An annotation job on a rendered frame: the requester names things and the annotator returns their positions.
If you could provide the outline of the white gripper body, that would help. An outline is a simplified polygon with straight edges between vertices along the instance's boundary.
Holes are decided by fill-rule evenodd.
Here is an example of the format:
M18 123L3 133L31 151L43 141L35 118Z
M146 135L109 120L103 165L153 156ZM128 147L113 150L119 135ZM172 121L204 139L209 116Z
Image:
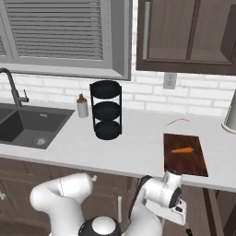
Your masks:
M146 207L151 210L156 216L164 218L168 221L183 226L186 222L187 205L183 200L180 200L178 205L173 208L160 206L159 204L148 200Z

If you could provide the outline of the dark brown cutting board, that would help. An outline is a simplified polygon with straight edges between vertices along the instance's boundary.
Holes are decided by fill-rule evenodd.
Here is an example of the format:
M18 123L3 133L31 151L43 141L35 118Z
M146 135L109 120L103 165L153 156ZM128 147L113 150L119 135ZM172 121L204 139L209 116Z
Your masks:
M207 166L198 136L176 134L163 135L164 170L176 171L179 174L207 177ZM192 153L171 153L176 148L191 147Z

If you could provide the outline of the orange carrot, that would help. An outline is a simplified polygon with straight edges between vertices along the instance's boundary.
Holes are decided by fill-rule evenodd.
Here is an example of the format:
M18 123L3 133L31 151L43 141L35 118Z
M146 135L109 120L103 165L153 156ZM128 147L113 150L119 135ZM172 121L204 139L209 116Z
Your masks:
M195 149L192 147L182 147L182 148L176 148L171 151L171 153L192 153Z

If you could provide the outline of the brown base cupboard door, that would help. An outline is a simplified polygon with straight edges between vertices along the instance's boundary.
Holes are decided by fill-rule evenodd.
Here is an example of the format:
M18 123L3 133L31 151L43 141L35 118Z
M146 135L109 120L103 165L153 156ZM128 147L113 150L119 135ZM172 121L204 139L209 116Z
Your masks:
M236 193L184 185L182 199L193 236L236 236Z
M92 194L83 202L82 210L85 219L95 216L109 216L117 218L117 197L123 198L121 230L125 231L129 225L128 212L135 195L139 179L122 175L92 172L97 175L93 183Z
M0 158L0 220L50 229L49 217L30 204L30 192L40 183L60 176L58 167Z

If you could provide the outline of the thin red peeler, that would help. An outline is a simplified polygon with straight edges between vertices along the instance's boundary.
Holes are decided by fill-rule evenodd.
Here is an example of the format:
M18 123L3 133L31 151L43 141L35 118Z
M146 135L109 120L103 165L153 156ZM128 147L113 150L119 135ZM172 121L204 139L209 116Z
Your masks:
M171 121L170 123L167 123L167 124L165 124L165 126L169 126L169 125L171 125L171 124L174 124L174 123L176 123L176 122L180 122L180 121L184 121L184 122L190 122L190 120L189 120L189 119L185 119L185 118L178 118L178 119L175 119L175 120Z

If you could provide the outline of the pale grey round appliance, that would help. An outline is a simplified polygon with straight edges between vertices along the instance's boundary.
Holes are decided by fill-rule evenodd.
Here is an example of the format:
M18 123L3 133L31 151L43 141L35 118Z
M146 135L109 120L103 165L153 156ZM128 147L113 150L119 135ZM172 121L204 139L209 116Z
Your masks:
M236 90L234 91L225 121L221 126L227 132L236 135Z

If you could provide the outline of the white soap dispenser bottle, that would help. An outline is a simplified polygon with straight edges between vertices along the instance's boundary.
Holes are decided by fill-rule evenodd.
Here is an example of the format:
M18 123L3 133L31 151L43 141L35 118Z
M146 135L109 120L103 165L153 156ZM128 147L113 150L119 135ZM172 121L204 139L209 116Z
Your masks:
M80 118L86 118L89 116L88 101L83 94L80 94L77 98L77 111Z

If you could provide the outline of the dark grey sink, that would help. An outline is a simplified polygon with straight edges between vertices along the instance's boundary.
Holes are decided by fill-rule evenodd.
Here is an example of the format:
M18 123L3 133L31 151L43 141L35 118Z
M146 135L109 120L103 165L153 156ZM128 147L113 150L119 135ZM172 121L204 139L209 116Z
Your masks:
M0 144L46 149L74 112L0 103Z

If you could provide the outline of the dark grey tap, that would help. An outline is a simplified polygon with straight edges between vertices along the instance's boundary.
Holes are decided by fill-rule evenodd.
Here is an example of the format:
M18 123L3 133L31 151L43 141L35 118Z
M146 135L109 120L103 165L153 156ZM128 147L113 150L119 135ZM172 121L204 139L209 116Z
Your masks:
M21 107L23 102L29 102L30 99L28 98L28 96L25 93L24 97L20 97L18 94L18 90L15 86L15 82L13 80L13 77L10 73L10 71L6 68L0 68L0 74L5 73L7 75L10 87L11 87L11 93L12 93L12 97L14 99L14 102L16 104L17 107Z

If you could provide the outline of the grey window with blinds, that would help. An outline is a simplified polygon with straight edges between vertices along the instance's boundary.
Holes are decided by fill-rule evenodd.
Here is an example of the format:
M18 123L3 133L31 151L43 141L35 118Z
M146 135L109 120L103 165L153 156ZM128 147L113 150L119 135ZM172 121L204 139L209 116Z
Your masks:
M131 79L132 0L0 0L0 67Z

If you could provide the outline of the grey wall outlet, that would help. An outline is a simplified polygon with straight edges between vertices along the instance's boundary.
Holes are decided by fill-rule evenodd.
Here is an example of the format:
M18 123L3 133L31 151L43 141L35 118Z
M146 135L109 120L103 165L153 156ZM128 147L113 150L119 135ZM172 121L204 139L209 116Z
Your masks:
M177 74L171 72L164 73L163 87L165 89L175 89L176 87Z

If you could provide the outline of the brown wall cupboard door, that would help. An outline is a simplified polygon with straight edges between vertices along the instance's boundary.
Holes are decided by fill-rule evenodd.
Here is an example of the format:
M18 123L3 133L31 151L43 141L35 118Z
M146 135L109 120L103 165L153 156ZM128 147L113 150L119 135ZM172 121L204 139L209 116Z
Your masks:
M193 73L191 61L201 0L138 0L136 69ZM147 60L143 60L145 2L150 2Z
M236 76L236 0L201 0L191 61L201 73Z

